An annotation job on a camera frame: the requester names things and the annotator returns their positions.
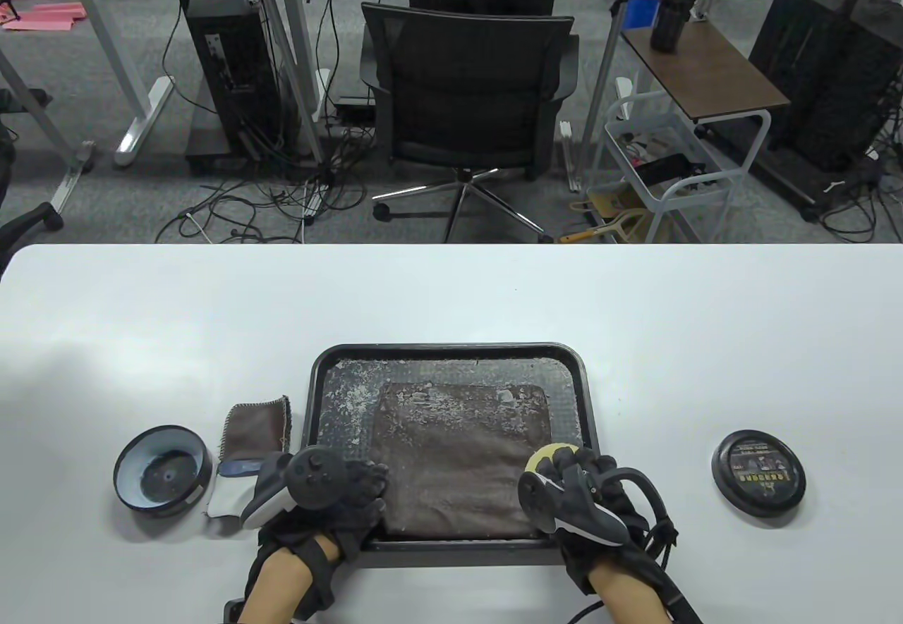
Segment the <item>person's left hand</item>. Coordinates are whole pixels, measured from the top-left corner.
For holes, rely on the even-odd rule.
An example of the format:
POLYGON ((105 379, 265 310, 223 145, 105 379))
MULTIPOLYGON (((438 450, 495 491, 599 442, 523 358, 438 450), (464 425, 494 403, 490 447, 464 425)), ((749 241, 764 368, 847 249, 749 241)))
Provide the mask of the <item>person's left hand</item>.
POLYGON ((338 502, 325 509, 295 507, 283 511, 258 535, 258 563, 287 550, 311 572, 355 559, 386 509, 383 494, 388 479, 384 464, 347 462, 349 486, 338 502))

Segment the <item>person's right hand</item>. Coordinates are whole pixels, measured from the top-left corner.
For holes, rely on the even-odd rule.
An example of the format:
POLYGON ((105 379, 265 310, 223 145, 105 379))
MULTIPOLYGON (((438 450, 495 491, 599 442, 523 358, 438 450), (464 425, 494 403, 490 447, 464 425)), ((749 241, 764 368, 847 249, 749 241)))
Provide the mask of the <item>person's right hand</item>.
POLYGON ((655 591, 663 587, 657 563, 663 549, 626 494, 623 472, 612 456, 551 444, 517 484, 523 513, 558 545, 567 575, 586 595, 593 592, 590 573, 603 561, 655 591))

